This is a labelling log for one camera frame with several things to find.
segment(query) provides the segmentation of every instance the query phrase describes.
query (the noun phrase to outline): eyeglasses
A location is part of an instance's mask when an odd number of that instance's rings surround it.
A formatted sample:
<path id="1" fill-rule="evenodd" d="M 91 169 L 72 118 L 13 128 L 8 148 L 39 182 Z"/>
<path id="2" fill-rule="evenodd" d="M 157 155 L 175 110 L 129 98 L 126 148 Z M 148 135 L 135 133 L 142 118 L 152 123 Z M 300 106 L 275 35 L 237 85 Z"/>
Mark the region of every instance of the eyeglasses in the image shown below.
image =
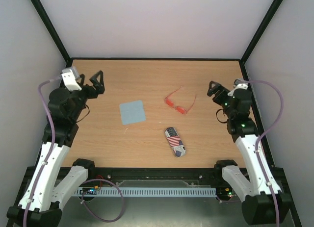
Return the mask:
<path id="1" fill-rule="evenodd" d="M 185 110 L 184 108 L 182 108 L 181 106 L 175 106 L 175 104 L 168 99 L 168 97 L 170 97 L 173 93 L 177 92 L 178 90 L 180 90 L 182 88 L 182 86 L 179 87 L 179 89 L 175 90 L 174 92 L 170 93 L 166 98 L 165 98 L 165 103 L 167 105 L 169 105 L 170 107 L 174 108 L 177 112 L 181 113 L 181 114 L 187 114 L 190 109 L 193 107 L 194 103 L 195 103 L 195 100 L 196 100 L 196 95 L 195 95 L 195 98 L 194 98 L 194 102 L 193 104 L 191 105 L 191 107 L 188 109 L 188 110 Z"/>

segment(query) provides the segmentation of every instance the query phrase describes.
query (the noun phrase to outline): perforated metal strip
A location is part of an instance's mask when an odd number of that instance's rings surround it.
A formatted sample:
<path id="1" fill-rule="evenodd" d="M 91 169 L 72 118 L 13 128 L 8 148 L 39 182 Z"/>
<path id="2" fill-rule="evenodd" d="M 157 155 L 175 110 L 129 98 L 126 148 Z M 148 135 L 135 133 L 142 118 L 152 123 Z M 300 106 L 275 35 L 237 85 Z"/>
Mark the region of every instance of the perforated metal strip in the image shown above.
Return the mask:
<path id="1" fill-rule="evenodd" d="M 124 197 L 216 197 L 215 188 L 120 188 Z M 103 187 L 99 191 L 86 194 L 86 197 L 119 197 L 114 187 Z M 73 196 L 82 194 L 79 188 Z"/>

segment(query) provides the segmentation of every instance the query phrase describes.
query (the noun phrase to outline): american flag pattern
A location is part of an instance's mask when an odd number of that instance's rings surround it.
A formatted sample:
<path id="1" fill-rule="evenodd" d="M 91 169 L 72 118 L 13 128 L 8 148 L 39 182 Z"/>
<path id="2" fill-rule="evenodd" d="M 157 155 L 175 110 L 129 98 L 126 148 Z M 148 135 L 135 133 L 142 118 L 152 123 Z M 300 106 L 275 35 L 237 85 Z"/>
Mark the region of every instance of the american flag pattern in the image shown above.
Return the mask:
<path id="1" fill-rule="evenodd" d="M 177 131 L 173 127 L 169 127 L 165 130 L 165 135 L 170 147 L 172 148 L 175 157 L 182 157 L 185 155 L 185 147 L 178 135 Z"/>

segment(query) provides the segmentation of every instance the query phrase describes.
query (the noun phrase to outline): white wall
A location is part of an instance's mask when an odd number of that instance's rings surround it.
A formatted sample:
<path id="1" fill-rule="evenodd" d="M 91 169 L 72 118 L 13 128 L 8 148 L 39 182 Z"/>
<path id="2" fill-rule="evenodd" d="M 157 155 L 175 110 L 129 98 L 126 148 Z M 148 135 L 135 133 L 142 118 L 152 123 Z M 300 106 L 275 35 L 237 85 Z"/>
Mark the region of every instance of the white wall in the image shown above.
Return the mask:
<path id="1" fill-rule="evenodd" d="M 37 86 L 64 66 L 30 0 L 0 0 L 0 226 L 40 148 L 45 113 Z"/>
<path id="2" fill-rule="evenodd" d="M 241 58 L 273 0 L 41 0 L 71 57 Z"/>
<path id="3" fill-rule="evenodd" d="M 251 79 L 271 81 L 284 95 L 283 118 L 268 139 L 304 227 L 314 221 L 313 13 L 313 0 L 284 0 L 246 64 Z M 254 90 L 264 126 L 269 127 L 279 99 L 267 87 Z"/>

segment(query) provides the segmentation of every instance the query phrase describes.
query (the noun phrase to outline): gray floor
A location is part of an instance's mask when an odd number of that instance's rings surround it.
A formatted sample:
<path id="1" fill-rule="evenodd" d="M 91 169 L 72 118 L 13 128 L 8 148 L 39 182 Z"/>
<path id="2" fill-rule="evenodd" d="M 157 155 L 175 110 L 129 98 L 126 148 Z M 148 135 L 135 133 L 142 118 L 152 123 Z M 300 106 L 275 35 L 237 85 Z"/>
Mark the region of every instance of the gray floor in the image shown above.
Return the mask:
<path id="1" fill-rule="evenodd" d="M 165 186 L 165 183 L 154 187 Z M 94 198 L 89 207 L 104 219 L 114 219 L 120 212 L 119 198 Z M 114 223 L 103 223 L 92 217 L 78 197 L 72 197 L 63 210 L 59 227 L 245 227 L 241 203 L 222 203 L 215 198 L 126 198 L 126 212 Z M 281 227 L 293 227 L 289 214 Z"/>

